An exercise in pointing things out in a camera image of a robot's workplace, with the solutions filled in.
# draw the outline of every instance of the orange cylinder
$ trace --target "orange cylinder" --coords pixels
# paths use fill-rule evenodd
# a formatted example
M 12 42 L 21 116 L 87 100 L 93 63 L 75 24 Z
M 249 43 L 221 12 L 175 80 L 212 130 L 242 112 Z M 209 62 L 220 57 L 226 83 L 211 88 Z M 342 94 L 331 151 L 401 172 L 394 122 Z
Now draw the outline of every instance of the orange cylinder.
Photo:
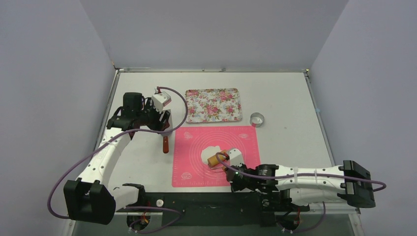
M 221 153 L 226 154 L 226 153 L 227 153 L 227 150 L 223 150 L 223 151 L 221 151 Z M 220 157 L 220 159 L 221 159 L 222 161 L 226 160 L 226 157 L 225 157 L 225 156 L 223 156 L 223 155 L 219 155 L 219 157 Z M 211 156 L 211 157 L 209 157 L 209 158 L 207 159 L 207 162 L 208 162 L 208 166 L 210 166 L 210 168 L 212 168 L 212 167 L 214 167 L 214 166 L 216 166 L 216 165 L 218 165 L 218 164 L 219 164 L 219 162 L 217 161 L 217 158 L 216 158 L 216 154 L 215 154 L 215 155 L 213 155 L 213 156 Z

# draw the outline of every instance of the gray wall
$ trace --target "gray wall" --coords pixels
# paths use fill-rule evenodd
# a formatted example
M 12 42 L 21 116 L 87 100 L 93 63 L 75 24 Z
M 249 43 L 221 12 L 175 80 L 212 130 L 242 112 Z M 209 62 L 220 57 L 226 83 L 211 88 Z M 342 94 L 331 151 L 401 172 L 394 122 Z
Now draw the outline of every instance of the gray wall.
M 0 5 L 0 235 L 59 235 L 47 196 L 92 151 L 114 69 L 78 0 Z
M 417 1 L 350 0 L 311 68 L 337 163 L 384 181 L 363 209 L 367 235 L 415 235 Z
M 117 67 L 310 68 L 348 0 L 81 0 Z

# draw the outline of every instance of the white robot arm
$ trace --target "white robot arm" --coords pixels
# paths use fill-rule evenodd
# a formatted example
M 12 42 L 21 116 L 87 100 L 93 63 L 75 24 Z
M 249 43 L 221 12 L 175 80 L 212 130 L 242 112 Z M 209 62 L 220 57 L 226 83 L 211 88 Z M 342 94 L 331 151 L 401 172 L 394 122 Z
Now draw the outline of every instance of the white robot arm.
M 171 114 L 163 108 L 170 101 L 171 97 L 166 92 L 158 91 L 146 102 L 140 93 L 131 92 L 123 96 L 123 106 L 108 121 L 101 140 L 100 146 L 108 145 L 92 157 L 77 180 L 68 180 L 64 186 L 71 219 L 108 224 L 115 211 L 140 199 L 144 187 L 139 184 L 123 184 L 109 189 L 110 175 L 134 133 L 112 139 L 126 130 L 144 125 L 157 131 L 169 128 L 172 125 Z
M 326 168 L 263 164 L 249 169 L 238 149 L 227 151 L 225 156 L 230 159 L 231 166 L 225 172 L 232 191 L 248 188 L 263 194 L 281 192 L 281 202 L 296 206 L 343 201 L 353 207 L 375 207 L 371 175 L 354 161 Z

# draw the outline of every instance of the black bracket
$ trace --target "black bracket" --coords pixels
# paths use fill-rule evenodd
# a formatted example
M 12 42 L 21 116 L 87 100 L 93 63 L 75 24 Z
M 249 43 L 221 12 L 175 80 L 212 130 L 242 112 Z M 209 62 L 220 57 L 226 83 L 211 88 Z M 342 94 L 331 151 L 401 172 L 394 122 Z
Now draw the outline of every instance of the black bracket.
M 72 220 L 107 225 L 115 214 L 116 201 L 102 184 L 68 180 L 64 196 Z
M 339 167 L 345 176 L 371 180 L 370 172 L 355 161 L 343 161 Z M 338 197 L 347 201 L 353 207 L 372 208 L 375 207 L 374 192 L 371 183 L 346 179 L 341 184 L 345 194 L 337 194 Z

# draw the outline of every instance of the pink flower pattern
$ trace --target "pink flower pattern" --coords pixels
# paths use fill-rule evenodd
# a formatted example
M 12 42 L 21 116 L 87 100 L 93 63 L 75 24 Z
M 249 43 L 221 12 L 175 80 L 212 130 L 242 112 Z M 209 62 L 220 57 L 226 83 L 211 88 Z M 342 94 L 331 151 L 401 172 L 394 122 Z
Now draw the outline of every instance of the pink flower pattern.
M 242 119 L 237 88 L 191 89 L 185 92 L 188 123 L 239 121 Z

